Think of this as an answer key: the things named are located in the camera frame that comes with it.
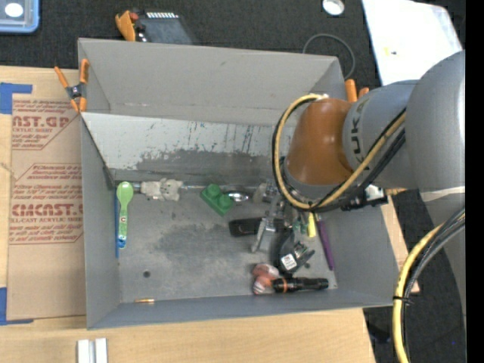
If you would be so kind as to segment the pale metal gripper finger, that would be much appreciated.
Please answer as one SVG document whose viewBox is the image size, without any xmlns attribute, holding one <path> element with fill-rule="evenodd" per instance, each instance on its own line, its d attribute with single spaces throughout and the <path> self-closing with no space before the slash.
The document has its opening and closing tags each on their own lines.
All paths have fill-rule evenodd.
<svg viewBox="0 0 484 363">
<path fill-rule="evenodd" d="M 272 241 L 276 235 L 275 223 L 272 219 L 263 218 L 259 224 L 259 228 L 256 234 L 256 239 L 251 246 L 251 252 L 264 252 L 268 253 L 271 249 Z"/>
</svg>

